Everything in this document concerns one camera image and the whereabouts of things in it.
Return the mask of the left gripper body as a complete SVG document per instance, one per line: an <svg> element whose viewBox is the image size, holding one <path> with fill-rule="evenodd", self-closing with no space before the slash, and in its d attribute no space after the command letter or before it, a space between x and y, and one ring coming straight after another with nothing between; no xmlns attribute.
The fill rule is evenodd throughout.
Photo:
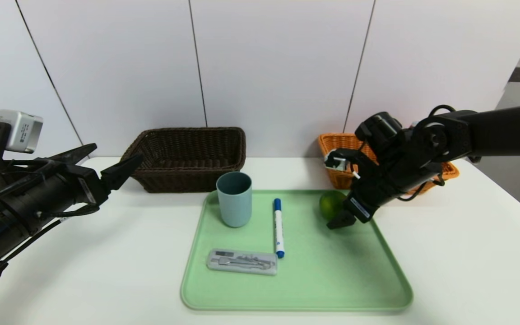
<svg viewBox="0 0 520 325"><path fill-rule="evenodd" d="M68 217L66 210L73 205L84 204L83 214L97 211L109 194L94 170L71 165L34 176L6 198L6 208L27 234L33 235L51 220Z"/></svg>

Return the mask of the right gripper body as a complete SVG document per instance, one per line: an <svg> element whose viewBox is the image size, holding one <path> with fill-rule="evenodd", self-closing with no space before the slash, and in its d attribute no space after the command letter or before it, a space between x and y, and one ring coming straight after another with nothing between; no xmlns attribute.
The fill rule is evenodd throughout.
<svg viewBox="0 0 520 325"><path fill-rule="evenodd" d="M362 223L372 220L378 208L402 195L402 184L394 178L361 176L353 171L344 207Z"/></svg>

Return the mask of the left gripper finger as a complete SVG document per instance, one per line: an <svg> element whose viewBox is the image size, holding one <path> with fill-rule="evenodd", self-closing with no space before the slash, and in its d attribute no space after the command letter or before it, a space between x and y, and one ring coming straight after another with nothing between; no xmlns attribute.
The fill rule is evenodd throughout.
<svg viewBox="0 0 520 325"><path fill-rule="evenodd" d="M74 148L66 152L51 156L49 157L49 160L58 161L62 164L75 165L79 163L81 160L83 160L83 158L88 157L96 149L97 144L86 144L78 148Z"/></svg>
<svg viewBox="0 0 520 325"><path fill-rule="evenodd" d="M119 190L142 162L142 154L122 159L119 163L101 171L101 183L108 191Z"/></svg>

